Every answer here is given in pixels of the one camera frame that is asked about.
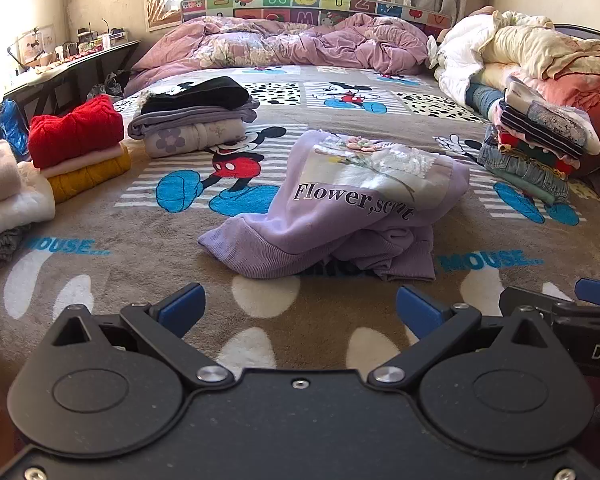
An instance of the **yellow sweater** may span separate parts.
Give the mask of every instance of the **yellow sweater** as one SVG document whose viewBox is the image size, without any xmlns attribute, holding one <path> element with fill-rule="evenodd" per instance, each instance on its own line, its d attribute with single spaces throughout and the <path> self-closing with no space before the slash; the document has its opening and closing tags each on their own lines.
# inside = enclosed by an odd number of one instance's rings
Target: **yellow sweater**
<svg viewBox="0 0 600 480">
<path fill-rule="evenodd" d="M 126 146 L 122 145 L 122 147 L 124 153 L 120 156 L 86 166 L 81 170 L 70 171 L 49 178 L 55 203 L 64 202 L 82 191 L 96 187 L 98 184 L 128 171 L 131 168 L 131 156 Z"/>
</svg>

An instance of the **metal bolt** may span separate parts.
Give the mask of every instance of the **metal bolt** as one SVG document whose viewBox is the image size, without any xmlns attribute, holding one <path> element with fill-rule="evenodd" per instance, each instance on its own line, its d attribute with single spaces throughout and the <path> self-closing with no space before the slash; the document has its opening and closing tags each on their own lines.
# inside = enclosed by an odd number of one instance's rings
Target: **metal bolt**
<svg viewBox="0 0 600 480">
<path fill-rule="evenodd" d="M 205 383 L 219 383 L 229 376 L 229 371 L 218 365 L 203 366 L 197 371 L 197 378 Z"/>
<path fill-rule="evenodd" d="M 576 472 L 573 469 L 562 469 L 558 471 L 554 480 L 576 480 Z"/>
<path fill-rule="evenodd" d="M 405 374 L 397 366 L 381 366 L 373 370 L 373 378 L 379 383 L 399 383 L 405 378 Z"/>
<path fill-rule="evenodd" d="M 46 475 L 41 469 L 30 467 L 24 471 L 24 478 L 26 480 L 46 480 Z"/>
<path fill-rule="evenodd" d="M 304 390 L 309 387 L 309 384 L 311 383 L 306 379 L 297 379 L 291 383 L 291 386 L 298 390 Z"/>
</svg>

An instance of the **headboard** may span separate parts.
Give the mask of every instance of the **headboard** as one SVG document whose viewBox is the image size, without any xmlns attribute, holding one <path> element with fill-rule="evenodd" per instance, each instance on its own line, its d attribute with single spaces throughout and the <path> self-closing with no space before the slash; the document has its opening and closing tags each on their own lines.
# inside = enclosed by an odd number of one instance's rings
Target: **headboard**
<svg viewBox="0 0 600 480">
<path fill-rule="evenodd" d="M 451 27 L 451 17 L 444 14 L 380 0 L 183 0 L 180 12 L 182 22 L 200 16 L 231 16 L 310 25 L 335 25 L 362 12 L 402 18 L 435 37 L 443 28 Z"/>
</svg>

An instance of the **black garment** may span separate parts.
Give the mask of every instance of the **black garment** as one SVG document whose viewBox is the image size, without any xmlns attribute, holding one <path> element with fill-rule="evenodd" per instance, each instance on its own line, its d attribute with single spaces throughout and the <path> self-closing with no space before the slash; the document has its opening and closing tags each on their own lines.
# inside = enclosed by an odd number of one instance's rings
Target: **black garment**
<svg viewBox="0 0 600 480">
<path fill-rule="evenodd" d="M 527 140 L 553 148 L 560 153 L 566 153 L 573 158 L 580 158 L 584 155 L 584 149 L 581 146 L 529 120 L 522 112 L 508 105 L 504 99 L 500 101 L 500 107 L 502 108 L 502 116 L 500 118 L 502 124 L 513 128 L 521 134 L 525 134 Z"/>
<path fill-rule="evenodd" d="M 235 110 L 249 100 L 249 92 L 227 76 L 215 77 L 194 85 L 180 83 L 177 94 L 155 94 L 147 99 L 142 114 L 179 110 L 193 106 L 221 106 Z"/>
</svg>

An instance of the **lavender sweatshirt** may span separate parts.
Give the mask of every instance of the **lavender sweatshirt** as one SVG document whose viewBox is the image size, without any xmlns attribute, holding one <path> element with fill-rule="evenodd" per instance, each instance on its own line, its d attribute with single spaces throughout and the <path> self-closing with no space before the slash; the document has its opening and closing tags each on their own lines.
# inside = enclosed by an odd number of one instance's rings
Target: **lavender sweatshirt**
<svg viewBox="0 0 600 480">
<path fill-rule="evenodd" d="M 468 167 L 402 144 L 368 141 L 369 149 L 358 141 L 306 132 L 269 211 L 229 218 L 198 242 L 249 278 L 336 258 L 387 280 L 435 279 L 431 224 L 467 191 Z"/>
</svg>

